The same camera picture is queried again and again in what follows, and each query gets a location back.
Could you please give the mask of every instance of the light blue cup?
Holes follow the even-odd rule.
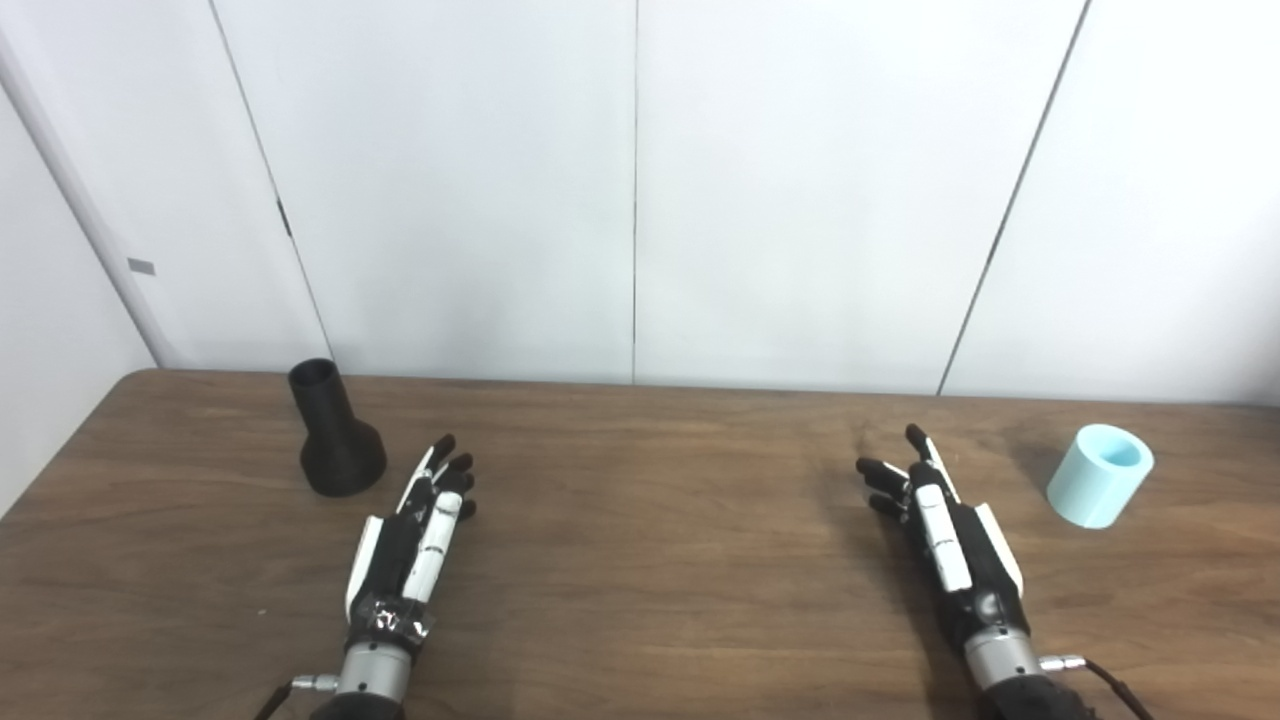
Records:
[[[1048,483],[1048,503],[1082,528],[1108,528],[1155,466],[1156,456],[1138,436],[1084,425]]]

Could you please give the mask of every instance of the small gray label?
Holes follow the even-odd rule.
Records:
[[[137,258],[129,258],[129,269],[134,273],[142,273],[143,275],[156,274],[155,263],[147,263],[146,260],[138,260]]]

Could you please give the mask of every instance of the black fingertip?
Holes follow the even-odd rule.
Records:
[[[872,510],[879,512],[881,515],[888,515],[893,519],[902,516],[902,506],[890,500],[888,496],[872,495],[867,498],[867,503],[872,506]]]
[[[882,460],[876,460],[874,457],[859,457],[858,462],[854,462],[854,468],[864,475],[869,475],[882,468],[884,462]]]
[[[449,469],[457,470],[460,473],[466,473],[467,470],[471,469],[471,465],[474,462],[475,457],[471,457],[470,452],[463,452],[462,455],[458,455],[453,460],[449,460]]]
[[[920,457],[928,459],[929,436],[920,429],[920,425],[911,423],[906,427],[906,442],[911,443],[911,447],[920,454]]]
[[[453,454],[453,450],[456,447],[458,447],[458,441],[453,437],[452,433],[449,433],[449,434],[442,437],[440,439],[435,441],[435,445],[431,446],[431,447],[434,447],[435,450],[431,451],[431,462],[430,462],[430,466],[431,466],[431,470],[435,470],[436,468],[439,468],[440,465],[443,465],[444,460],[451,454]]]

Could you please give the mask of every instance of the silver cylindrical connector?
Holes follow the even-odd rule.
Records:
[[[298,675],[289,684],[296,691],[332,693],[338,689],[338,675]]]
[[[964,659],[978,687],[987,689],[1010,678],[1043,675],[1032,639],[1021,630],[988,628],[964,643]]]

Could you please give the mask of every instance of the cable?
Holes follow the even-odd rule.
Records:
[[[1151,712],[1147,712],[1147,708],[1142,705],[1142,701],[1138,700],[1138,696],[1133,694],[1129,685],[1121,683],[1115,675],[1107,673],[1101,665],[1088,657],[1084,659],[1084,666],[1093,670],[1094,675],[1102,678],[1103,683],[1111,685],[1111,692],[1116,693],[1116,697],[1119,697],[1120,701],[1124,702],[1139,720],[1156,720],[1151,716]]]
[[[270,717],[282,705],[284,705],[284,701],[289,700],[289,691],[292,689],[293,683],[284,683],[283,685],[275,688],[275,692],[271,693],[271,697],[266,698],[266,705],[262,706],[262,710],[257,711],[253,720],[266,720]]]

